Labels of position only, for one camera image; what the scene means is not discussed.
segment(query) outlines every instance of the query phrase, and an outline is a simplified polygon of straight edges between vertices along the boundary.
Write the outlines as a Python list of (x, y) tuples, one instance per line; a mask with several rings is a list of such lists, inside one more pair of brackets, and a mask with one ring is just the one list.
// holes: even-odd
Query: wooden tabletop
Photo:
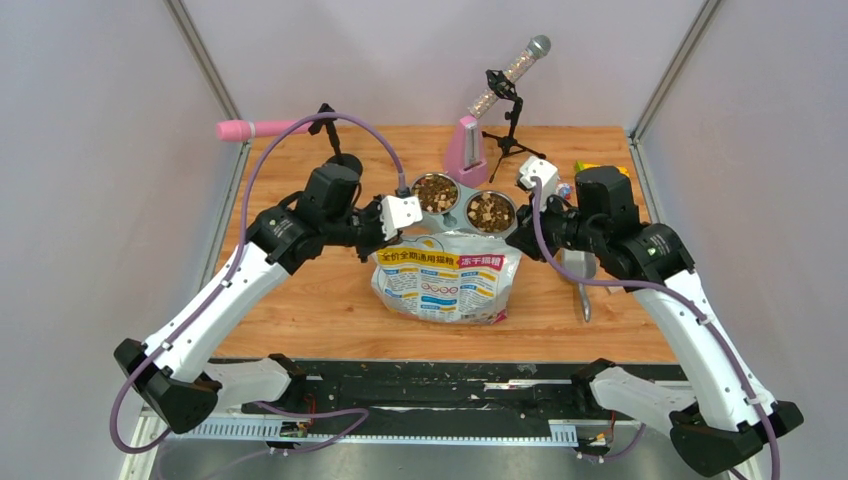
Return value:
[[(412, 181), (441, 171), (452, 127), (384, 127), (380, 131), (403, 160)], [(502, 129), (487, 129), (502, 133)], [(340, 127), (342, 149), (364, 167), (359, 205), (397, 187), (393, 164), (382, 146), (366, 132)], [(633, 191), (647, 220), (635, 169), (620, 128), (519, 127), (519, 140), (547, 154), (564, 181), (573, 181), (574, 163), (585, 161), (627, 167)], [(247, 172), (267, 145), (253, 146)], [(497, 159), (495, 141), (484, 141), (490, 166)], [(332, 155), (324, 134), (297, 135), (282, 142), (259, 174), (250, 198), (250, 217), (286, 195), (303, 189), (313, 168)], [(527, 195), (514, 186), (515, 173), (527, 155), (504, 160), (493, 189), (516, 205)], [(241, 193), (236, 212), (241, 206)], [(238, 213), (230, 222), (221, 260), (237, 240)], [(509, 317), (492, 326), (442, 325), (390, 313), (370, 287), (375, 264), (361, 264), (353, 249), (328, 247), (267, 295), (221, 344), (220, 356), (263, 357), (284, 353), (292, 358), (588, 362), (598, 357), (617, 362), (674, 362), (665, 339), (631, 296), (589, 288), (591, 323), (584, 323), (576, 288), (547, 264), (524, 257), (508, 304)]]

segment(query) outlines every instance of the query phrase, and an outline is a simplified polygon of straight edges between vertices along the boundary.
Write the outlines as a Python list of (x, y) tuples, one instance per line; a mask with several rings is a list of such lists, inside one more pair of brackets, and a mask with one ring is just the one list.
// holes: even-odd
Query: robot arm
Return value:
[[(600, 359), (572, 379), (588, 409), (622, 412), (669, 436), (681, 457), (705, 476), (750, 458), (766, 442), (754, 403), (762, 406), (777, 436), (803, 422), (797, 406), (776, 401), (754, 376), (722, 328), (704, 294), (694, 262), (680, 237), (666, 225), (643, 224), (630, 180), (614, 167), (581, 171), (576, 178), (579, 208), (553, 195), (559, 180), (549, 162), (531, 157), (519, 170), (518, 185), (542, 192), (541, 230), (548, 252), (559, 248), (595, 254), (601, 267), (619, 280), (664, 285), (706, 314), (707, 321), (666, 293), (628, 288), (651, 314), (692, 385), (692, 393), (659, 387)], [(518, 228), (507, 243), (543, 260), (532, 210), (518, 211)], [(724, 349), (708, 324), (729, 345), (756, 393), (751, 402)]]
[[(324, 246), (355, 247), (361, 261), (397, 241), (400, 229), (422, 219), (417, 197), (377, 196), (354, 207), (361, 164), (326, 163), (313, 170), (302, 192), (261, 212), (248, 228), (236, 272), (226, 279), (236, 253), (186, 307), (143, 343), (126, 339), (115, 358), (126, 374), (162, 347), (134, 383), (135, 390), (176, 433), (199, 425), (215, 409), (276, 401), (305, 375), (280, 354), (238, 364), (207, 363), (218, 345), (262, 297), (282, 284)], [(175, 330), (218, 294), (173, 342)]]

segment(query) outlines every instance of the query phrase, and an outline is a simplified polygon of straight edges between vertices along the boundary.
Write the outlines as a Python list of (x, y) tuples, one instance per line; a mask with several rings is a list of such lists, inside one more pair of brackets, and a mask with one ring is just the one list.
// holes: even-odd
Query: gray metal bar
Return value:
[(221, 105), (224, 115), (230, 120), (241, 118), (235, 102), (233, 102), (232, 97), (227, 91), (227, 87), (224, 86), (224, 82), (221, 80), (218, 69), (215, 68), (212, 57), (209, 56), (209, 52), (200, 39), (200, 34), (197, 33), (197, 28), (194, 26), (194, 22), (191, 20), (185, 4), (182, 0), (164, 0), (164, 3), (171, 12), (171, 16), (174, 17), (174, 22), (183, 34), (186, 45), (191, 50), (192, 55), (194, 55), (194, 59), (197, 60), (197, 65), (203, 71), (203, 76), (209, 82), (209, 87)]
[(631, 139), (641, 140), (645, 136), (645, 132), (650, 127), (651, 122), (653, 122), (654, 116), (657, 114), (663, 100), (665, 100), (666, 94), (668, 94), (681, 69), (694, 51), (698, 40), (703, 36), (709, 26), (710, 20), (715, 15), (721, 3), (722, 0), (705, 0), (704, 4), (701, 5), (701, 10), (689, 27), (689, 31), (686, 32), (686, 36), (683, 37), (683, 41), (677, 48), (677, 52), (675, 52), (659, 85), (657, 85), (653, 95), (651, 95), (651, 99), (648, 100), (648, 104), (645, 106), (645, 110), (636, 122), (636, 126), (630, 134)]
[(654, 179), (651, 176), (648, 165), (645, 163), (642, 143), (633, 139), (630, 139), (630, 142), (628, 143), (630, 147), (630, 157), (633, 159), (633, 166), (636, 167), (636, 175), (639, 179), (639, 185), (642, 187), (642, 197), (644, 197), (645, 206), (648, 208), (648, 215), (650, 215), (652, 222), (662, 222), (665, 217), (662, 212), (662, 207), (660, 207), (659, 203), (657, 203), (656, 197), (654, 197), (654, 191), (651, 189), (651, 185), (654, 184)]
[(212, 239), (212, 246), (209, 249), (209, 256), (206, 258), (206, 266), (203, 269), (203, 277), (201, 277), (200, 286), (206, 285), (212, 277), (215, 276), (215, 266), (218, 264), (218, 257), (221, 255), (221, 248), (224, 246), (224, 237), (227, 234), (227, 227), (230, 224), (233, 216), (233, 206), (236, 203), (238, 196), (238, 188), (241, 184), (241, 177), (244, 175), (244, 169), (247, 167), (247, 159), (250, 156), (250, 148), (253, 145), (252, 141), (247, 141), (241, 145), (238, 159), (236, 160), (233, 176), (230, 179), (229, 187), (227, 188), (227, 196), (224, 198), (224, 204), (221, 211), (218, 213), (218, 223), (215, 226), (215, 236)]

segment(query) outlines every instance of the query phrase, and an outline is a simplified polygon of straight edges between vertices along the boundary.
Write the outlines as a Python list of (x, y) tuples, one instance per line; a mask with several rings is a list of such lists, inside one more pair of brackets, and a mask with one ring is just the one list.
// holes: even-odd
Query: white bracket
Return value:
[(383, 221), (383, 233), (386, 234), (386, 240), (395, 238), (401, 228), (424, 220), (421, 202), (415, 196), (399, 198), (386, 195), (380, 201), (380, 207), (380, 220)]
[(559, 171), (551, 162), (531, 156), (518, 169), (518, 184), (525, 190), (533, 190), (536, 185), (532, 180), (533, 177), (539, 177), (542, 180), (542, 211), (544, 212), (548, 206), (548, 197), (556, 193)]

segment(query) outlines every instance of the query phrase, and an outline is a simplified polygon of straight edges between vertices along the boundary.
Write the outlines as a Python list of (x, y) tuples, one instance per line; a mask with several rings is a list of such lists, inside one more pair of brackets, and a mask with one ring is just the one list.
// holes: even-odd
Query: microphone stand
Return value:
[[(333, 110), (329, 104), (324, 103), (321, 105), (321, 108), (318, 109), (318, 113), (324, 112), (335, 112), (335, 110)], [(341, 141), (339, 140), (339, 134), (336, 131), (335, 121), (336, 119), (334, 118), (314, 121), (307, 131), (310, 135), (315, 136), (321, 133), (321, 129), (326, 129), (327, 136), (330, 139), (330, 147), (333, 148), (333, 156), (327, 160), (327, 163), (337, 163), (353, 170), (357, 173), (357, 175), (362, 175), (362, 162), (354, 155), (342, 153)]]
[(504, 113), (504, 119), (509, 120), (509, 133), (505, 136), (498, 136), (483, 132), (483, 137), (496, 139), (498, 141), (498, 148), (501, 149), (501, 156), (498, 158), (497, 165), (495, 165), (495, 171), (489, 177), (489, 183), (492, 183), (495, 181), (495, 174), (498, 173), (498, 168), (501, 166), (501, 161), (504, 158), (524, 152), (530, 152), (542, 159), (546, 158), (546, 155), (522, 145), (515, 139), (515, 127), (518, 126), (518, 117), (521, 116), (521, 109), (524, 107), (524, 100), (515, 92), (515, 84), (507, 80), (503, 70), (486, 70), (486, 80), (489, 84), (489, 89), (498, 98), (512, 102), (512, 110)]

